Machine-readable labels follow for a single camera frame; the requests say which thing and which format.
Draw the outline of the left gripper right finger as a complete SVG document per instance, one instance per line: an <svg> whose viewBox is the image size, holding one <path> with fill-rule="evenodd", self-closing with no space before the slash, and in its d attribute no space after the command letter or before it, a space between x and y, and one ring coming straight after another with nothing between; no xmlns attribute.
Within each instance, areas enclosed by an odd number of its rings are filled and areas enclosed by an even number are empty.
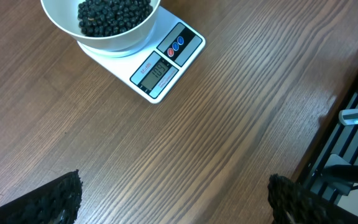
<svg viewBox="0 0 358 224"><path fill-rule="evenodd" d="M269 177L268 202L274 224L358 224L358 216L304 189L285 176Z"/></svg>

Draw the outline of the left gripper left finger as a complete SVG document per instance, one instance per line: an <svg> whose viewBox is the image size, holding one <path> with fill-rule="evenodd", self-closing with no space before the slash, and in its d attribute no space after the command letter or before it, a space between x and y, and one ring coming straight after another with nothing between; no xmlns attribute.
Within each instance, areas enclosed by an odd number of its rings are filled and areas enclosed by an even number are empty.
<svg viewBox="0 0 358 224"><path fill-rule="evenodd" d="M82 201L79 171L59 178L0 207L0 223L74 223Z"/></svg>

